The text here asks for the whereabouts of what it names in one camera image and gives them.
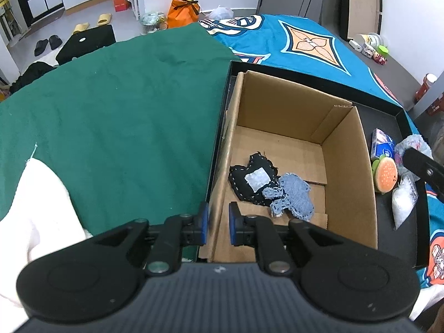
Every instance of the white square patch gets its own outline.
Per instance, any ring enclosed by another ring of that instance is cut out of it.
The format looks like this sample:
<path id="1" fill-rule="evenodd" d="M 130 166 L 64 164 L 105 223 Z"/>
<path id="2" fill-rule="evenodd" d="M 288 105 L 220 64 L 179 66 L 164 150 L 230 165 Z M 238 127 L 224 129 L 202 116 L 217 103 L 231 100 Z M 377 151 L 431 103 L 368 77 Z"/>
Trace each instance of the white square patch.
<path id="1" fill-rule="evenodd" d="M 245 180 L 255 193 L 271 181 L 264 168 L 259 168 L 250 174 L 246 174 Z"/>

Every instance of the green lid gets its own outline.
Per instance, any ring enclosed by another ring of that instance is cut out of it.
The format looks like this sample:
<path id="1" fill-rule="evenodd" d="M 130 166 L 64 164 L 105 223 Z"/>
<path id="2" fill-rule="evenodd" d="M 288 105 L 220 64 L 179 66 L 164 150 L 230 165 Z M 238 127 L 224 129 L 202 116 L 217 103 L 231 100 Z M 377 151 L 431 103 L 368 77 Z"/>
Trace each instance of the green lid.
<path id="1" fill-rule="evenodd" d="M 382 45 L 378 46 L 377 51 L 384 57 L 387 57 L 387 55 L 389 54 L 389 50 L 385 46 L 382 46 Z"/>

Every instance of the plastic bag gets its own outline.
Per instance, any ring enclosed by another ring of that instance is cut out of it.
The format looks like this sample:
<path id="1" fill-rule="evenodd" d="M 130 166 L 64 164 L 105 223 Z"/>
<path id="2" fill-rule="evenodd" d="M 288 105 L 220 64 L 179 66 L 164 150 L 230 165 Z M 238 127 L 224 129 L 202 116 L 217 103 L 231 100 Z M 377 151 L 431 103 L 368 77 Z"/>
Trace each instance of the plastic bag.
<path id="1" fill-rule="evenodd" d="M 166 16 L 162 12 L 151 12 L 141 16 L 139 22 L 142 25 L 142 34 L 146 35 L 162 29 Z"/>
<path id="2" fill-rule="evenodd" d="M 210 12 L 210 14 L 206 17 L 210 20 L 226 20 L 231 19 L 234 15 L 232 9 L 228 7 L 218 6 L 216 9 Z"/>
<path id="3" fill-rule="evenodd" d="M 416 190 L 413 174 L 409 171 L 401 177 L 399 186 L 393 190 L 392 194 L 392 211 L 395 220 L 395 230 L 412 212 L 418 200 L 418 192 Z"/>
<path id="4" fill-rule="evenodd" d="M 398 175 L 400 176 L 410 171 L 402 164 L 402 157 L 404 155 L 404 152 L 408 148 L 414 148 L 422 152 L 424 155 L 427 155 L 429 158 L 433 159 L 432 150 L 424 141 L 421 135 L 413 134 L 407 136 L 407 138 L 405 138 L 403 141 L 395 146 L 395 163 L 396 167 L 398 168 Z M 412 174 L 412 176 L 415 181 L 419 180 L 419 177 L 415 174 Z"/>
<path id="5" fill-rule="evenodd" d="M 199 20 L 198 0 L 172 0 L 167 15 L 168 28 L 181 27 Z"/>

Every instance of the blue tissue packet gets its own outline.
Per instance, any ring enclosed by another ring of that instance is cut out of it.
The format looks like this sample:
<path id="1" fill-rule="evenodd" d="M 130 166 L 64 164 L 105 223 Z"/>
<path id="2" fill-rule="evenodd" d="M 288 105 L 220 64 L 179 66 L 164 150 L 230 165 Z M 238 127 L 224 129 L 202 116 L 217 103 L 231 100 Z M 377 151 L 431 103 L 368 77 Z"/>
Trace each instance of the blue tissue packet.
<path id="1" fill-rule="evenodd" d="M 395 143 L 392 138 L 384 133 L 381 129 L 373 130 L 372 151 L 370 152 L 370 160 L 379 159 L 381 155 L 394 158 Z"/>

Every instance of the orange bag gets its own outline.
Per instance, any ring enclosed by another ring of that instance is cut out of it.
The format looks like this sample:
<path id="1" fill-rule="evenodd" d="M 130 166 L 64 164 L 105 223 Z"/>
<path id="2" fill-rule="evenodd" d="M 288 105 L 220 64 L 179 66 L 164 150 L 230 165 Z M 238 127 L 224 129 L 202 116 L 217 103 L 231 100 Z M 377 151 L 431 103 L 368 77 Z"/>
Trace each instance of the orange bag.
<path id="1" fill-rule="evenodd" d="M 197 0 L 172 0 L 168 16 L 168 28 L 181 27 L 199 20 L 200 6 Z"/>

